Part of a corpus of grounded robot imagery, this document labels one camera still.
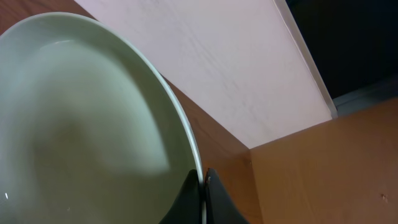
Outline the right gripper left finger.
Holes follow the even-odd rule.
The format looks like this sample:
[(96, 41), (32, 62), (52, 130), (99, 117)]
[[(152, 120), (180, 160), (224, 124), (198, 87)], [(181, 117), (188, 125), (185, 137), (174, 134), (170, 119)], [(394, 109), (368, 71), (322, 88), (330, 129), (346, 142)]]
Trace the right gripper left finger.
[(200, 224), (201, 188), (195, 169), (189, 171), (170, 210), (159, 224)]

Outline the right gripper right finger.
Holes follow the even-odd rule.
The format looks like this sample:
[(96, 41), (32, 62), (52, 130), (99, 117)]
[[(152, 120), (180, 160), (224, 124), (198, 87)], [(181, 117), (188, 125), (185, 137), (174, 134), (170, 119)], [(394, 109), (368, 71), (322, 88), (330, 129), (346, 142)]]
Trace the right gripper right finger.
[(207, 170), (204, 189), (207, 224), (249, 223), (236, 208), (214, 169)]

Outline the light green plate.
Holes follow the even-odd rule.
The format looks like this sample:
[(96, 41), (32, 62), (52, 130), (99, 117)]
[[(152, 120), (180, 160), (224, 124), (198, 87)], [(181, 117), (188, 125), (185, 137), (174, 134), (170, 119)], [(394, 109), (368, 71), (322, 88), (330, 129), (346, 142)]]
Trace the light green plate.
[(158, 223), (190, 172), (183, 108), (125, 38), (67, 12), (1, 35), (2, 223)]

